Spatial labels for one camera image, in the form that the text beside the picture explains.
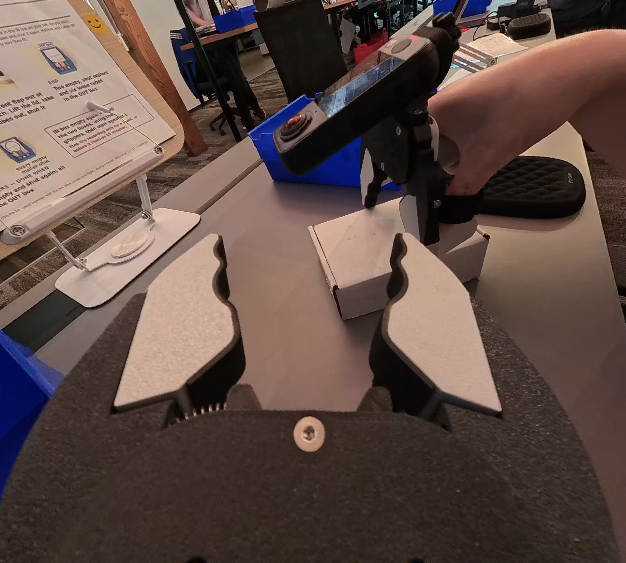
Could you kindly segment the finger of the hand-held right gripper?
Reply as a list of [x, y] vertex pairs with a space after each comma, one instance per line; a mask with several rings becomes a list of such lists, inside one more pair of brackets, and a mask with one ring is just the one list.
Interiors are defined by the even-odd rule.
[[425, 247], [439, 247], [440, 222], [437, 208], [407, 194], [400, 201], [399, 213], [407, 234]]
[[387, 174], [372, 160], [366, 147], [361, 147], [361, 154], [361, 199], [365, 208], [374, 208], [378, 202], [382, 186], [387, 183]]

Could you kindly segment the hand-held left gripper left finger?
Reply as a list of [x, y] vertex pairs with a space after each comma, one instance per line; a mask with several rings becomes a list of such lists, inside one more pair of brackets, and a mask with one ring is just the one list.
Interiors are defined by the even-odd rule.
[[113, 402], [117, 412], [173, 400], [181, 414], [224, 407], [246, 368], [223, 238], [208, 234], [146, 291]]

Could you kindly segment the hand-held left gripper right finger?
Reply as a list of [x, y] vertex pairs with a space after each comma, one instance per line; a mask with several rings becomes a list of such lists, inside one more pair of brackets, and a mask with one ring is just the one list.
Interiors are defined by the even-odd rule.
[[373, 387], [394, 411], [432, 419], [443, 405], [499, 417], [502, 406], [471, 298], [411, 234], [395, 235], [388, 302], [369, 352]]

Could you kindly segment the blue plastic bin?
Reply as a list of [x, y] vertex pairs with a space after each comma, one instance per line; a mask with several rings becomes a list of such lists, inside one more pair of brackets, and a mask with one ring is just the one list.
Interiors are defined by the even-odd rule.
[[229, 12], [225, 12], [214, 18], [215, 29], [220, 34], [229, 33], [231, 31], [244, 28], [256, 24], [255, 12], [256, 5], [241, 7]]
[[64, 379], [1, 332], [1, 494], [30, 431]]
[[274, 182], [359, 188], [361, 186], [362, 162], [361, 138], [356, 139], [346, 148], [304, 176], [292, 174], [281, 162], [274, 145], [274, 132], [312, 101], [312, 98], [302, 95], [248, 133], [263, 164]]
[[[484, 14], [492, 0], [468, 0], [461, 19]], [[433, 17], [454, 11], [458, 0], [435, 0], [433, 3]]]

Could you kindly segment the white cardboard mailer box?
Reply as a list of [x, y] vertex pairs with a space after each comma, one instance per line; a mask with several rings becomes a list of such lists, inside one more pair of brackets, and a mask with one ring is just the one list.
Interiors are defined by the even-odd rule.
[[[309, 227], [312, 242], [339, 315], [343, 320], [381, 310], [395, 236], [404, 233], [402, 198]], [[489, 235], [476, 217], [461, 224], [440, 224], [439, 247], [428, 247], [462, 282], [481, 275]]]

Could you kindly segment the person's right hand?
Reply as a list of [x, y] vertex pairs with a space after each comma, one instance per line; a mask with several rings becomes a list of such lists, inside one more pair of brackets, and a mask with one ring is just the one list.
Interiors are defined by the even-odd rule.
[[547, 47], [449, 84], [429, 100], [440, 131], [447, 196], [472, 197], [514, 158], [569, 121]]

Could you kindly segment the black office chair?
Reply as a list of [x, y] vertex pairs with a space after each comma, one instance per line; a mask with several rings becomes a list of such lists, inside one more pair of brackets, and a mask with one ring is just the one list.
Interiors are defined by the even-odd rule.
[[289, 103], [315, 97], [348, 73], [322, 0], [292, 0], [256, 11], [255, 20]]

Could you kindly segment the wooden document stand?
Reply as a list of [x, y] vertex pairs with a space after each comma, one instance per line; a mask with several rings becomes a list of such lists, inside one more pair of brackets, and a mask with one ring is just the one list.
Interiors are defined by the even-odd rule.
[[[152, 206], [146, 173], [181, 149], [178, 141], [182, 137], [182, 128], [179, 123], [173, 122], [173, 116], [169, 116], [167, 120], [160, 114], [161, 110], [165, 110], [163, 100], [129, 54], [121, 48], [114, 49], [120, 43], [104, 40], [108, 34], [96, 36], [129, 81], [175, 135], [155, 147], [155, 158], [144, 155], [134, 165], [121, 167], [67, 195], [54, 204], [53, 213], [39, 214], [30, 219], [26, 229], [17, 225], [1, 228], [1, 256], [13, 253], [15, 246], [25, 245], [46, 235], [71, 265], [58, 277], [56, 288], [86, 308], [100, 306], [120, 293], [200, 221], [197, 214]], [[78, 258], [72, 255], [57, 239], [53, 229], [118, 187], [131, 182], [137, 183], [140, 194], [142, 210], [139, 218], [127, 224], [104, 245], [90, 251], [87, 256]]]

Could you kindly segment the black wrist rest pad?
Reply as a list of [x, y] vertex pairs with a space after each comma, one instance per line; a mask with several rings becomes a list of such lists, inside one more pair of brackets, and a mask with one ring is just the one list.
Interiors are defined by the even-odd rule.
[[506, 27], [506, 35], [513, 41], [521, 41], [546, 35], [551, 30], [550, 15], [538, 12], [511, 19]]
[[576, 215], [587, 197], [584, 178], [571, 163], [522, 155], [494, 174], [483, 188], [479, 214], [527, 220]]

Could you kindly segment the metal document stand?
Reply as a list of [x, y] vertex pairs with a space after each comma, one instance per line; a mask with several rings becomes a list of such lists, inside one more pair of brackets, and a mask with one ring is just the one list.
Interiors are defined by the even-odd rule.
[[486, 54], [468, 44], [459, 43], [453, 56], [451, 66], [463, 69], [468, 73], [478, 73], [491, 66], [497, 65], [498, 58]]

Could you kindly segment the wooden table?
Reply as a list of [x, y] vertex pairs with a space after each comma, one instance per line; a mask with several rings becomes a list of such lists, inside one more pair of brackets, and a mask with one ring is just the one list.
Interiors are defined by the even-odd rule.
[[[258, 24], [252, 23], [243, 27], [232, 29], [225, 33], [219, 33], [216, 29], [211, 29], [210, 27], [207, 27], [207, 26], [195, 28], [193, 31], [199, 35], [200, 44], [205, 46], [205, 45], [210, 45], [216, 42], [225, 41], [226, 39], [231, 39], [231, 38], [236, 38], [242, 35], [246, 35], [258, 29], [259, 29]], [[191, 38], [188, 36], [188, 31], [186, 29], [181, 29], [178, 31], [177, 30], [170, 31], [170, 40], [185, 41], [185, 39], [189, 39], [189, 41], [184, 42], [182, 45], [180, 45], [180, 49], [183, 51], [194, 49], [195, 46], [193, 45]]]

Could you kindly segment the blue striped jacket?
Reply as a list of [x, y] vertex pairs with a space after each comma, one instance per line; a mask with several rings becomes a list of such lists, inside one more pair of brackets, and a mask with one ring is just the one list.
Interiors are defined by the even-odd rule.
[[200, 103], [200, 106], [204, 105], [205, 99], [197, 88], [196, 79], [196, 58], [194, 53], [194, 47], [191, 45], [190, 49], [184, 50], [183, 46], [191, 43], [186, 28], [179, 30], [172, 29], [170, 31], [170, 42], [172, 50], [178, 65], [179, 72], [187, 85], [191, 90], [194, 97], [196, 97]]

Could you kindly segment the black tripod pole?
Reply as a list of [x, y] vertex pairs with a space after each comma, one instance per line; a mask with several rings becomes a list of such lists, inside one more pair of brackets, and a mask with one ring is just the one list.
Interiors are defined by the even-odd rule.
[[242, 137], [240, 135], [240, 131], [237, 128], [237, 125], [235, 123], [235, 119], [234, 119], [234, 115], [231, 111], [231, 107], [229, 106], [227, 100], [225, 99], [225, 96], [223, 94], [223, 91], [221, 89], [221, 86], [218, 83], [218, 80], [215, 76], [215, 72], [213, 70], [213, 67], [210, 63], [210, 60], [207, 58], [206, 53], [201, 45], [199, 36], [197, 35], [196, 32], [196, 28], [193, 24], [193, 21], [189, 15], [189, 12], [187, 11], [186, 6], [184, 5], [184, 2], [182, 0], [174, 0], [174, 3], [176, 5], [176, 9], [184, 23], [184, 26], [187, 30], [188, 36], [192, 42], [192, 47], [195, 51], [195, 54], [197, 55], [197, 58], [199, 59], [199, 64], [201, 66], [201, 69], [204, 71], [204, 73], [207, 75], [208, 80], [211, 84], [212, 89], [214, 90], [214, 94], [215, 97], [217, 98], [219, 105], [222, 109], [222, 113], [223, 113], [223, 118], [227, 121], [230, 129], [231, 129], [231, 133], [233, 135], [233, 137], [235, 138], [235, 142], [239, 143], [242, 140]]

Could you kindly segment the white paper sheet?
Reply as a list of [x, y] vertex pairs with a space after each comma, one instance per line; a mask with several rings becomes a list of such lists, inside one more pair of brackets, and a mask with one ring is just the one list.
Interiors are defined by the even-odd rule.
[[478, 51], [479, 53], [491, 56], [493, 58], [509, 56], [528, 50], [526, 46], [516, 41], [513, 41], [508, 36], [502, 33], [494, 33], [492, 35], [482, 36], [470, 42], [468, 46]]

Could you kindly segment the wooden pillar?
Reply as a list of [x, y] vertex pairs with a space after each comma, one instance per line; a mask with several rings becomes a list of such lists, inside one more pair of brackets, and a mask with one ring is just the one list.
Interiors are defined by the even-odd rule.
[[131, 0], [101, 0], [121, 32], [130, 55], [176, 114], [184, 129], [184, 149], [194, 157], [207, 151], [207, 145], [192, 120], [183, 99], [154, 47]]

